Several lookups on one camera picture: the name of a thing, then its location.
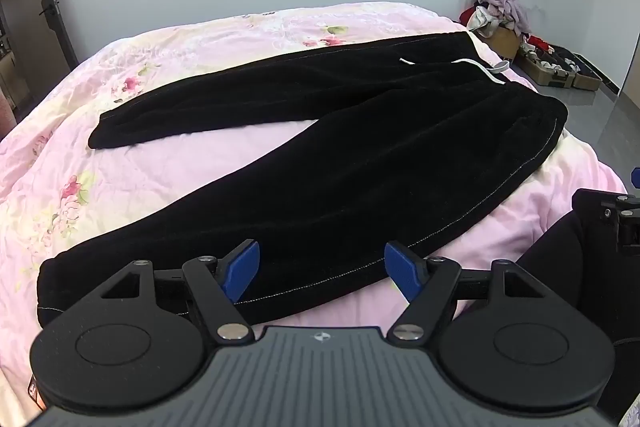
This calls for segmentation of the black velvet pants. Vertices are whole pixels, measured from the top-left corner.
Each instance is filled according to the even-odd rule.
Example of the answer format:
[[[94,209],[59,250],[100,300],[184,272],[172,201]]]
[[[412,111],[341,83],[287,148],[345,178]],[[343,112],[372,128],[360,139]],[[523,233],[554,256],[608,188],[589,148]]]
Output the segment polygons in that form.
[[[161,270],[244,241],[259,268],[238,308],[283,319],[383,280],[383,249],[428,255],[504,202],[567,120],[555,98],[490,78],[447,32],[303,50],[186,78],[102,114],[93,150],[306,121],[272,152],[151,216],[43,262],[41,325],[136,260]]]

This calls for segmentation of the open box of shoes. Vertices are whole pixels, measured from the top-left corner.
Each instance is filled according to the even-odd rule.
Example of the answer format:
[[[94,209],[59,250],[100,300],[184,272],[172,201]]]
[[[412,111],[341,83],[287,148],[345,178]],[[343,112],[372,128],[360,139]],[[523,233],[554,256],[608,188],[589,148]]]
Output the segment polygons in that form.
[[[562,46],[522,44],[514,64],[541,87],[598,91],[602,79],[578,55]]]

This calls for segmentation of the pink floral bed quilt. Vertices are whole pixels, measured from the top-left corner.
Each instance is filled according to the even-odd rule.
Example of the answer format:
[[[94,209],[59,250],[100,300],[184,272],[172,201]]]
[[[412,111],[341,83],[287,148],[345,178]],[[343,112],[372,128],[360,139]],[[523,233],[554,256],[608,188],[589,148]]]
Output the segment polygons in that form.
[[[1,145],[11,426],[634,426],[639,202],[467,30],[153,31]]]

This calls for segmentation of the brown cardboard box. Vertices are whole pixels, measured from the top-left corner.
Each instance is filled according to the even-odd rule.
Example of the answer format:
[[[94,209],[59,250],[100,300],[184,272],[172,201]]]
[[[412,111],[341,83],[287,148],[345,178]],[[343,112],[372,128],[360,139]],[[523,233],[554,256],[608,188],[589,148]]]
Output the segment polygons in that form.
[[[512,61],[514,57],[516,57],[516,54],[518,54],[521,39],[511,29],[499,26],[490,37],[485,37],[479,30],[476,32],[476,35],[505,60]]]

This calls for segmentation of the pile of clothes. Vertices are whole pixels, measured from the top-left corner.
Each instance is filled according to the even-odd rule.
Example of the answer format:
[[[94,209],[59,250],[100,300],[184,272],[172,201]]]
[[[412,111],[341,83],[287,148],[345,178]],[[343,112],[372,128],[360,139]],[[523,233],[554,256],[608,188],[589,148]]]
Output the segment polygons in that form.
[[[485,39],[499,28],[513,31],[518,37],[532,33],[520,0],[473,0],[473,5],[460,14],[459,22]]]

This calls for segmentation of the dark wooden door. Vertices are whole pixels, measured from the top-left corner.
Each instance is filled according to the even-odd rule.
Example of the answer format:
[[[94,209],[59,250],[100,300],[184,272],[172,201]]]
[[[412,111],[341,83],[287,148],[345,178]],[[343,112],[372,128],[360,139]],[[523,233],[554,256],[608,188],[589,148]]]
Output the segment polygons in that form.
[[[1,0],[1,86],[18,119],[40,103],[79,61],[58,0]]]

